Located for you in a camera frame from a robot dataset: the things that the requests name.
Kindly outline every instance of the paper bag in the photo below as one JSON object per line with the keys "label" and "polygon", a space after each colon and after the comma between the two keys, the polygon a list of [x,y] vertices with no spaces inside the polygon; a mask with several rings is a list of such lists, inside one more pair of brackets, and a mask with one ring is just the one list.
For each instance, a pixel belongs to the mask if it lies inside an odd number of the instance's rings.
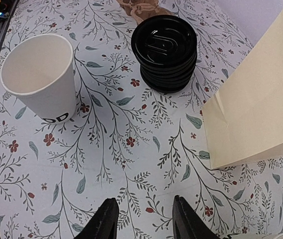
{"label": "paper bag", "polygon": [[283,155],[283,11],[202,112],[212,168]]}
{"label": "paper bag", "polygon": [[137,24],[157,15],[174,15],[168,9],[159,6],[159,0],[117,0],[125,9],[128,16],[132,16]]}

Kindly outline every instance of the cup rim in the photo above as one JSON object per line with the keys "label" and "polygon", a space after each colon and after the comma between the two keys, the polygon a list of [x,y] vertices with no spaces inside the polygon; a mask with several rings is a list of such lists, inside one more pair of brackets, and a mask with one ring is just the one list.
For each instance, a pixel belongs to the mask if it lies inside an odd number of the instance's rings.
{"label": "cup rim", "polygon": [[[18,92],[15,92],[15,91],[12,91],[10,90],[6,85],[5,83],[3,82],[3,77],[2,77],[2,70],[3,70],[3,66],[5,65],[5,62],[6,60],[9,58],[10,54],[16,49],[18,48],[20,45],[24,44],[25,42],[27,41],[30,41],[30,40],[33,40],[34,38],[37,38],[37,37],[43,37],[43,36],[47,36],[47,35],[50,35],[50,36],[54,36],[54,37],[59,37],[61,39],[63,39],[67,44],[68,46],[70,47],[70,50],[71,50],[71,57],[70,57],[70,61],[69,63],[67,64],[67,67],[65,68],[65,70],[54,80],[52,81],[51,83],[49,83],[48,85],[36,90],[36,91],[32,91],[32,92],[27,92],[27,93],[18,93]],[[5,60],[3,61],[3,64],[1,66],[1,70],[0,70],[0,80],[1,80],[1,83],[4,87],[4,89],[9,92],[10,94],[12,95],[16,95],[16,96],[19,96],[19,97],[27,97],[27,96],[32,96],[32,95],[35,95],[37,94],[38,92],[40,91],[43,91],[45,90],[46,88],[48,88],[49,86],[53,85],[55,82],[57,82],[61,76],[63,76],[65,74],[65,72],[68,70],[69,66],[73,63],[73,58],[74,58],[74,49],[73,49],[73,46],[72,44],[69,42],[69,40],[67,40],[65,37],[61,36],[61,35],[57,35],[57,34],[52,34],[52,33],[45,33],[45,34],[40,34],[40,35],[37,35],[37,36],[33,36],[33,37],[30,37],[29,39],[26,39],[25,41],[22,41],[20,44],[18,44],[15,48],[13,48],[12,51],[9,52],[9,54],[7,55],[7,57],[5,58]]]}

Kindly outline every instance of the cup lid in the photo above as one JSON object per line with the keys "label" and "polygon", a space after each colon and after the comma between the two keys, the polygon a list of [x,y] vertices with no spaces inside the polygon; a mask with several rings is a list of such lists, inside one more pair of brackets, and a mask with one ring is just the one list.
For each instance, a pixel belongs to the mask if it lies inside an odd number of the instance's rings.
{"label": "cup lid", "polygon": [[157,85],[155,83],[153,83],[151,80],[148,80],[148,78],[143,74],[142,71],[140,71],[141,77],[144,80],[144,82],[152,89],[159,91],[159,92],[163,92],[163,93],[175,93],[178,92],[180,90],[182,90],[184,87],[187,86],[187,84],[189,83],[191,76],[189,76],[189,78],[187,78],[184,83],[182,83],[179,86],[169,86],[169,85]]}
{"label": "cup lid", "polygon": [[187,71],[184,71],[181,74],[178,75],[154,75],[146,71],[144,68],[140,67],[140,70],[143,72],[143,74],[148,78],[148,80],[151,80],[152,82],[161,82],[169,85],[174,85],[181,83],[182,80],[185,80],[187,76],[191,76],[194,72],[195,64],[192,64],[189,66],[189,69]]}
{"label": "cup lid", "polygon": [[144,65],[140,65],[140,67],[144,68],[147,72],[153,75],[157,75],[157,76],[169,75],[171,77],[175,77],[180,74],[183,74],[185,71],[188,71],[190,66],[192,66],[193,64],[196,64],[196,60],[197,60],[197,56],[192,57],[186,64],[183,64],[180,67],[177,67],[173,70],[165,70],[165,69],[153,70],[152,68],[147,68]]}
{"label": "cup lid", "polygon": [[172,68],[196,54],[196,34],[189,23],[172,15],[151,17],[132,34],[131,46],[137,60],[151,68]]}

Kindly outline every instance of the stack of black lids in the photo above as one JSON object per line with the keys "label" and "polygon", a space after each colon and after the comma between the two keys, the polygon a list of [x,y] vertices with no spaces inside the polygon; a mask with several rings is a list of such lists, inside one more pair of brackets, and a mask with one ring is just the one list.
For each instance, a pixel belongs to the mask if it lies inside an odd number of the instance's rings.
{"label": "stack of black lids", "polygon": [[171,15],[148,18],[131,38],[142,79],[164,93],[180,91],[189,83],[197,59],[196,44],[191,25]]}

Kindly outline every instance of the red flower pattern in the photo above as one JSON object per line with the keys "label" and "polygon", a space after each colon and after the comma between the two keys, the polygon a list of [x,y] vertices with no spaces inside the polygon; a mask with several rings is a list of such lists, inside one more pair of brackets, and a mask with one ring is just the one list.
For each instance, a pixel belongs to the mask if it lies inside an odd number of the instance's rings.
{"label": "red flower pattern", "polygon": [[140,81],[135,80],[135,79],[131,79],[130,84],[133,85],[133,87],[137,87],[137,86],[140,86]]}
{"label": "red flower pattern", "polygon": [[129,137],[128,139],[126,139],[126,141],[127,141],[127,145],[130,145],[130,147],[133,147],[135,145],[134,142],[136,140],[132,137]]}
{"label": "red flower pattern", "polygon": [[35,197],[35,195],[33,193],[28,193],[27,194],[31,199],[33,199]]}
{"label": "red flower pattern", "polygon": [[44,143],[46,143],[46,146],[50,146],[51,142],[53,142],[54,140],[55,140],[55,138],[53,137],[53,134],[50,133],[50,134],[45,135],[45,139],[43,141],[44,141]]}
{"label": "red flower pattern", "polygon": [[243,227],[242,233],[243,233],[243,234],[246,234],[246,233],[247,233],[247,227]]}
{"label": "red flower pattern", "polygon": [[153,210],[152,208],[146,208],[146,212],[147,212],[147,213],[153,213],[154,210]]}
{"label": "red flower pattern", "polygon": [[210,217],[213,215],[213,208],[209,208],[208,206],[205,206],[205,214]]}
{"label": "red flower pattern", "polygon": [[54,23],[52,23],[51,25],[50,25],[50,28],[53,28],[53,27],[55,27],[57,24],[54,22]]}
{"label": "red flower pattern", "polygon": [[17,151],[17,147],[18,147],[18,144],[16,143],[16,140],[13,140],[12,144],[10,144],[8,147],[10,148],[11,153],[16,152]]}
{"label": "red flower pattern", "polygon": [[122,66],[122,67],[121,67],[121,70],[122,70],[122,71],[129,71],[129,68],[128,68],[128,66]]}
{"label": "red flower pattern", "polygon": [[83,113],[88,113],[90,111],[90,106],[85,105],[84,103],[81,104],[81,111]]}

